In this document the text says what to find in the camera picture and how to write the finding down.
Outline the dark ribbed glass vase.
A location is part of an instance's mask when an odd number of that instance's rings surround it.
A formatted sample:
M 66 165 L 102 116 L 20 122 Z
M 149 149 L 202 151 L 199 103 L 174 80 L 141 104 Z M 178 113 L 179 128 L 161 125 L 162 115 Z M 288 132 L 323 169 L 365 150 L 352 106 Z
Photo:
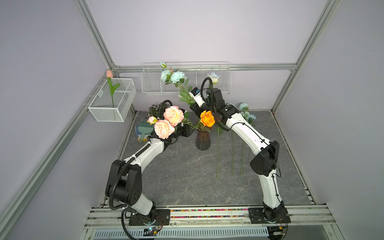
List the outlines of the dark ribbed glass vase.
M 205 151 L 205 150 L 208 150 L 210 146 L 211 146 L 210 133 L 198 131 L 197 138 L 196 138 L 196 147 L 201 151 Z

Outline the teal rose branch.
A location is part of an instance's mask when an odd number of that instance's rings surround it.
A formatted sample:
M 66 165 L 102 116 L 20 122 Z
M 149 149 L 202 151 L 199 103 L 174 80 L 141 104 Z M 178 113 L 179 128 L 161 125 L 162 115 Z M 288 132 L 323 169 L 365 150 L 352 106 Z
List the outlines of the teal rose branch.
M 220 135 L 221 135 L 221 128 L 220 126 L 216 129 L 217 132 L 217 169 L 216 169 L 216 181 L 219 180 L 219 174 L 220 174 Z
M 239 110 L 243 118 L 251 124 L 256 117 L 253 114 L 250 114 L 249 112 L 249 105 L 247 103 L 240 103 L 239 104 Z M 241 158 L 241 172 L 240 176 L 243 175 L 243 169 L 244 169 L 244 161 L 245 161 L 245 142 L 242 142 L 242 158 Z
M 232 131 L 232 176 L 235 176 L 235 132 Z

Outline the teal rose branch remaining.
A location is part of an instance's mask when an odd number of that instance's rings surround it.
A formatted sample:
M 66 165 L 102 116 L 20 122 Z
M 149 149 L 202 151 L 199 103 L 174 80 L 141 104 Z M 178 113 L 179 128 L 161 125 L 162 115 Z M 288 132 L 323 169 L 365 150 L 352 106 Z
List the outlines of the teal rose branch remaining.
M 193 87 L 189 86 L 189 78 L 186 77 L 185 73 L 174 71 L 171 67 L 168 68 L 165 62 L 161 62 L 160 65 L 162 68 L 161 81 L 165 85 L 174 85 L 178 88 L 178 97 L 181 102 L 185 102 L 189 106 L 195 104 L 196 102 L 190 96 L 190 91 Z

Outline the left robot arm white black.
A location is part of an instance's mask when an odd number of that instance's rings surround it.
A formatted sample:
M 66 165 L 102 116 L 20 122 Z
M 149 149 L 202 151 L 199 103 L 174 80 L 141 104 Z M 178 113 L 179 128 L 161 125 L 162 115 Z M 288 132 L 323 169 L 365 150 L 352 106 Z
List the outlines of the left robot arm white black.
M 112 211 L 123 209 L 133 213 L 144 224 L 156 221 L 156 204 L 143 194 L 142 173 L 151 161 L 179 137 L 191 136 L 192 127 L 180 124 L 167 139 L 152 133 L 147 143 L 131 157 L 112 163 L 105 189 Z

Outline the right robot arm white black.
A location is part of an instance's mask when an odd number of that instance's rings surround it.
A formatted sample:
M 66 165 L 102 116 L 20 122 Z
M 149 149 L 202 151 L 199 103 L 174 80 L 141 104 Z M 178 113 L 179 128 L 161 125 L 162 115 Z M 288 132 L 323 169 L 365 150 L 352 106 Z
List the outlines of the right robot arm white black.
M 226 104 L 219 89 L 208 89 L 206 97 L 202 93 L 203 89 L 198 88 L 189 93 L 196 102 L 191 106 L 195 114 L 201 117 L 203 112 L 211 112 L 219 127 L 236 133 L 255 155 L 250 167 L 258 175 L 263 191 L 262 218 L 268 223 L 290 223 L 277 184 L 280 144 L 265 138 L 244 118 L 245 114 L 234 105 Z

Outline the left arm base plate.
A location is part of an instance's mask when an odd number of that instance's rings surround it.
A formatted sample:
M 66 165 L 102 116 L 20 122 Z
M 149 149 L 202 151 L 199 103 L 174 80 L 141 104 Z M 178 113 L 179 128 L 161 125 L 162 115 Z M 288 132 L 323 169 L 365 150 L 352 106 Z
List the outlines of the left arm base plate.
M 133 214 L 129 219 L 129 226 L 168 226 L 170 219 L 170 209 L 155 209 L 149 215 Z

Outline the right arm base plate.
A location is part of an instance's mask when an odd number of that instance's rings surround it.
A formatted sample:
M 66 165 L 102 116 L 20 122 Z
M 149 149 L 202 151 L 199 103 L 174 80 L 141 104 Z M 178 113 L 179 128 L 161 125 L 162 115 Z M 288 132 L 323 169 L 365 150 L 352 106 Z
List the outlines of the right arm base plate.
M 277 215 L 264 208 L 248 208 L 251 224 L 290 224 L 291 219 L 286 209 Z

